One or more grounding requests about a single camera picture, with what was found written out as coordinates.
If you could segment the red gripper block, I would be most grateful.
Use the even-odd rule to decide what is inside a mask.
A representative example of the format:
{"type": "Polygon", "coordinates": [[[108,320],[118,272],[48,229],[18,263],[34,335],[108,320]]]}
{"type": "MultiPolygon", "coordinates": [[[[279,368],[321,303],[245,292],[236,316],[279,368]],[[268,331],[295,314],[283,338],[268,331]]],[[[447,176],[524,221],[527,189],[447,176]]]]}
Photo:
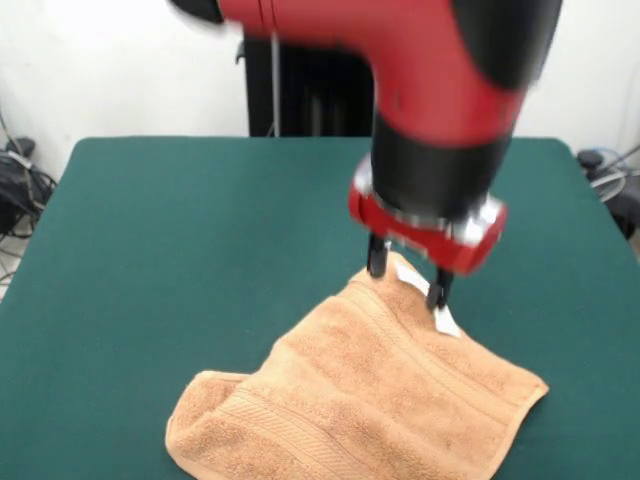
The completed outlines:
{"type": "Polygon", "coordinates": [[[412,225],[384,210],[374,195],[351,184],[348,209],[354,220],[370,232],[366,269],[372,278],[386,273],[392,240],[427,255],[436,269],[435,281],[426,295],[428,308],[445,308],[453,283],[453,273],[469,275],[479,267],[499,241],[508,210],[494,197],[469,217],[445,227],[412,225]]]}

